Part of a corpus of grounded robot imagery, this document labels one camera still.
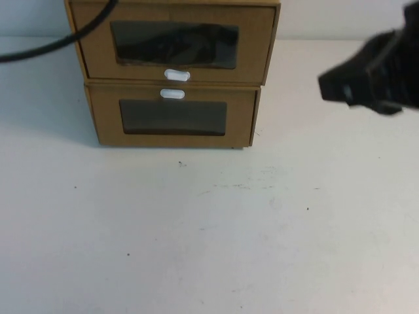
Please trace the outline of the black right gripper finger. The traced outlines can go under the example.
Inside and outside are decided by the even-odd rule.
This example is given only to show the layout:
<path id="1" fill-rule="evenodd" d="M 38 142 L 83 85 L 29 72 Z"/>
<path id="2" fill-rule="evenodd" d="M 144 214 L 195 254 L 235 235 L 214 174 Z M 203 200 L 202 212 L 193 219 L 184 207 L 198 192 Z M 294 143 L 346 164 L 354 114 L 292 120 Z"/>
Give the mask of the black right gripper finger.
<path id="1" fill-rule="evenodd" d="M 325 101 L 351 102 L 352 92 L 347 93 L 342 85 L 332 82 L 321 82 L 319 84 L 321 97 Z"/>
<path id="2" fill-rule="evenodd" d="M 361 89 L 363 72 L 363 63 L 342 63 L 326 70 L 318 77 L 319 87 L 324 89 L 348 85 L 354 89 Z"/>

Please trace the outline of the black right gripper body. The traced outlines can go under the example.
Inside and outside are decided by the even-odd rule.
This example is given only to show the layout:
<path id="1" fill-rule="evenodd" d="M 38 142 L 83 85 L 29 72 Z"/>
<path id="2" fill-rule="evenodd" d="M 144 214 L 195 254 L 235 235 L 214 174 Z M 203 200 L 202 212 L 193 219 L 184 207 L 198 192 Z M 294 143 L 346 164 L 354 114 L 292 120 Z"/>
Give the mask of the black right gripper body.
<path id="1" fill-rule="evenodd" d="M 396 82 L 397 50 L 403 39 L 401 30 L 387 31 L 369 38 L 356 56 L 361 64 L 346 85 L 350 107 L 365 107 L 377 114 L 392 116 L 402 111 L 401 87 Z"/>

